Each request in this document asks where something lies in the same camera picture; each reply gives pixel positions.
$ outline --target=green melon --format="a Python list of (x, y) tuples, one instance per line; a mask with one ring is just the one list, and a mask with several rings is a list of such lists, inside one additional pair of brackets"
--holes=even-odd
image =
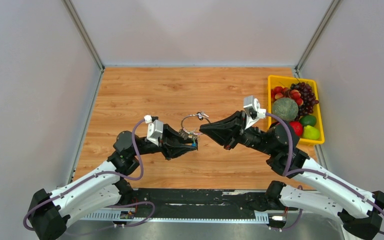
[(298, 105), (293, 99), (282, 97), (273, 103), (271, 112), (282, 120), (290, 122), (297, 117)]

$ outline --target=yellow tray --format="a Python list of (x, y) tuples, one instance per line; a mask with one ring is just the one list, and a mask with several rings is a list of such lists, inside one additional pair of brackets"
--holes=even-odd
[[(304, 78), (296, 78), (296, 77), (288, 77), (288, 76), (276, 76), (276, 75), (270, 75), (268, 76), (268, 112), (272, 113), (272, 89), (276, 86), (282, 86), (289, 88), (291, 84), (297, 84), (299, 82), (304, 82), (309, 84), (312, 87), (313, 93), (315, 95), (315, 99), (319, 100), (319, 95), (317, 94), (317, 85), (314, 80), (311, 79), (304, 79)], [(323, 132), (323, 125), (322, 125), (322, 114), (320, 113), (320, 103), (316, 104), (313, 108), (313, 113), (311, 115), (315, 116), (316, 123), (315, 128), (317, 128), (320, 131), (320, 137), (317, 140), (311, 140), (311, 139), (305, 139), (300, 138), (299, 143), (314, 146), (317, 144), (323, 144), (325, 142), (325, 133)], [(272, 125), (272, 118), (268, 118), (268, 127)]]

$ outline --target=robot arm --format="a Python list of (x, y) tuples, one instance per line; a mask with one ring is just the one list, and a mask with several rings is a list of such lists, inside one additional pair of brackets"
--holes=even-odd
[[(233, 149), (237, 144), (242, 144), (269, 155), (267, 164), (274, 172), (282, 176), (287, 167), (289, 146), (285, 128), (281, 125), (275, 125), (264, 132), (258, 127), (253, 127), (252, 125), (258, 119), (265, 118), (266, 112), (260, 108), (258, 100), (253, 96), (246, 97), (243, 106), (245, 111), (237, 111), (226, 119), (203, 124), (199, 131), (226, 150)], [(273, 181), (267, 189), (267, 197), (278, 200), (285, 207), (296, 207), (329, 217), (344, 224), (344, 228), (351, 234), (362, 239), (373, 239), (380, 230), (382, 217), (367, 200), (383, 209), (384, 193), (381, 191), (369, 192), (356, 187), (320, 166), (305, 152), (296, 148), (299, 137), (296, 136), (289, 124), (287, 126), (292, 135), (294, 149), (290, 170), (297, 170), (297, 172), (286, 177), (310, 185), (326, 197), (305, 193), (296, 188), (292, 190), (291, 186), (276, 181)], [(300, 169), (313, 172), (300, 172)], [(321, 172), (324, 176), (314, 173), (315, 171)], [(344, 185), (338, 184), (331, 178), (339, 180), (365, 198), (362, 200)]]
[[(135, 135), (135, 143), (140, 155), (162, 153), (165, 159), (170, 160), (197, 150), (196, 140), (194, 143), (190, 138), (184, 139), (177, 131), (168, 124), (163, 124), (156, 117), (152, 119), (153, 122), (151, 116), (145, 118), (149, 123), (147, 136)], [(85, 176), (51, 192), (41, 189), (33, 195), (29, 212), (48, 201), (28, 217), (39, 239), (57, 239), (82, 217), (107, 206), (127, 203), (133, 189), (123, 176), (133, 179), (128, 175), (140, 166), (135, 157), (132, 133), (122, 131), (117, 136), (113, 147), (114, 153)]]

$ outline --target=lime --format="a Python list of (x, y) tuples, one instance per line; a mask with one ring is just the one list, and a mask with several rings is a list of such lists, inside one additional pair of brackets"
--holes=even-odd
[(301, 119), (299, 120), (299, 123), (303, 126), (307, 126), (307, 125), (310, 125), (312, 127), (314, 127), (316, 125), (316, 117), (313, 116), (313, 115), (307, 115), (307, 116), (303, 116), (301, 117)]
[(305, 139), (317, 140), (320, 138), (320, 131), (313, 126), (307, 125), (304, 127), (302, 137)]

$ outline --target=keychain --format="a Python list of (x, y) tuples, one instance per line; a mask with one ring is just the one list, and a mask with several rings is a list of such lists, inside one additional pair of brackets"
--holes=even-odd
[(193, 140), (193, 144), (196, 144), (196, 140), (198, 139), (198, 136), (199, 135), (202, 135), (201, 132), (196, 132), (196, 129), (193, 130), (193, 131), (188, 131), (186, 130), (186, 128), (183, 126), (183, 122), (185, 121), (185, 119), (187, 118), (190, 118), (190, 117), (198, 117), (199, 120), (207, 120), (207, 122), (210, 124), (210, 120), (208, 119), (209, 116), (207, 114), (205, 114), (203, 111), (199, 111), (197, 112), (196, 114), (190, 114), (190, 115), (187, 115), (185, 116), (181, 122), (180, 122), (180, 126), (181, 126), (181, 129), (179, 130), (179, 135), (183, 137), (183, 139), (192, 139)]

